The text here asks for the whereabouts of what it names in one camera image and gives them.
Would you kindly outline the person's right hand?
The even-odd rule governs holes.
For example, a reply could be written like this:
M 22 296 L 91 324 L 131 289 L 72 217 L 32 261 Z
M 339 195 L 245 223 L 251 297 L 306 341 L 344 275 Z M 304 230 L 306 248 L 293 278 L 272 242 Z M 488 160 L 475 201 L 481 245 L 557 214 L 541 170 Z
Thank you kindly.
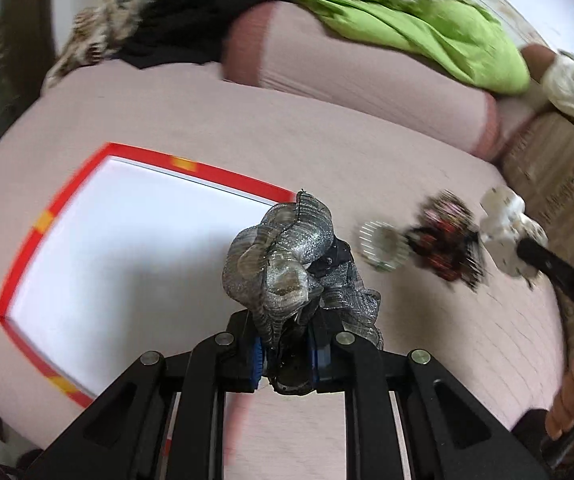
M 574 426 L 574 360 L 565 373 L 560 390 L 545 415 L 545 432 L 552 441 L 558 440 Z

